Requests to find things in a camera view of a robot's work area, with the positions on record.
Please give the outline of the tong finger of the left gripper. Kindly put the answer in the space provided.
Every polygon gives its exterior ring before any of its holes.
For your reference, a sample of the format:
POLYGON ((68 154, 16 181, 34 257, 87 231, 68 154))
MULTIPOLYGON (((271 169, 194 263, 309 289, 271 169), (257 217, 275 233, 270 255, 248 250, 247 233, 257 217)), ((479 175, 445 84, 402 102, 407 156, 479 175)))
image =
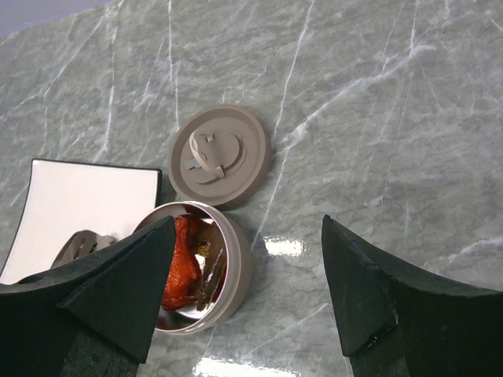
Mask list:
POLYGON ((113 236, 102 236, 90 230, 81 230, 74 233, 61 248, 54 259, 51 269, 66 265, 77 259, 93 254, 95 251, 106 248, 116 242, 113 236))

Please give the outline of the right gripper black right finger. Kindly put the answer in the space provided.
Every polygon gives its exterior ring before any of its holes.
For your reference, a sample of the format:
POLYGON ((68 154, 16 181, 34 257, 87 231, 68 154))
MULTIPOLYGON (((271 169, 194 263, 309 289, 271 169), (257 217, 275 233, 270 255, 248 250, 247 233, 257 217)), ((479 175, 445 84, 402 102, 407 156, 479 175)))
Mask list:
POLYGON ((321 247, 356 376, 499 376, 502 294, 416 267, 324 217, 321 247))

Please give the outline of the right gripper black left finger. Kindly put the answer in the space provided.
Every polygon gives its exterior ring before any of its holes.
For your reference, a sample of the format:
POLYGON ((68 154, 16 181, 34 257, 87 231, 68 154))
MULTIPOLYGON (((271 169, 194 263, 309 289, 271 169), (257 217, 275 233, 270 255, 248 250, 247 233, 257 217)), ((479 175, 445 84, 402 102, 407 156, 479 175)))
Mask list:
POLYGON ((84 258, 1 287, 4 376, 134 376, 176 240, 165 217, 84 258))

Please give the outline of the orange chicken leg piece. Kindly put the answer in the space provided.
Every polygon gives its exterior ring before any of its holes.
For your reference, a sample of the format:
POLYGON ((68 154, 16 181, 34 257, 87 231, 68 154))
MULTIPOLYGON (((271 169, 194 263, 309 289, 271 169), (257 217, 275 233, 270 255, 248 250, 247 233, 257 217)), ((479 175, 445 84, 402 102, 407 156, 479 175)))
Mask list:
POLYGON ((191 239, 204 227, 204 223, 190 214, 183 214, 176 217, 174 224, 176 242, 162 299, 162 307, 166 311, 175 311, 195 302, 201 278, 191 239))

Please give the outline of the round metal lunch tin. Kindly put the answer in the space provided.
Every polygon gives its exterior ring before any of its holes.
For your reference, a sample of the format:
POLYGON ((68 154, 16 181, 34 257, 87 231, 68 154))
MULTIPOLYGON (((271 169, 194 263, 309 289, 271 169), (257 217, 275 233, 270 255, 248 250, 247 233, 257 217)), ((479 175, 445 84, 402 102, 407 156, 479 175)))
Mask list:
MULTIPOLYGON (((138 229, 151 225, 165 217, 190 214, 204 223, 204 228, 217 225, 223 235, 227 251, 227 268, 222 290, 216 300, 205 310, 197 311, 196 302, 181 309, 166 311, 160 307, 156 330, 171 335, 189 335, 203 331, 225 321, 243 302, 252 281, 252 251, 243 229, 228 219, 223 213, 204 203, 186 201, 167 203, 152 210, 137 226, 138 229)), ((195 237, 191 239, 200 271, 204 267, 204 257, 196 253, 195 237)))

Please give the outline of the brown mushroom slice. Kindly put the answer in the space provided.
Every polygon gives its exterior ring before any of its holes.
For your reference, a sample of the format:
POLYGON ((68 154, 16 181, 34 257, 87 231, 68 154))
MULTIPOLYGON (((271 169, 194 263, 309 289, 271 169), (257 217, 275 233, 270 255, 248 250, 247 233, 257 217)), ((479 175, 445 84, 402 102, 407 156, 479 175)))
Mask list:
POLYGON ((227 251, 223 235, 217 225, 209 225, 195 237, 196 253, 204 257, 204 267, 197 286, 196 310, 205 310, 216 302, 227 268, 227 251))

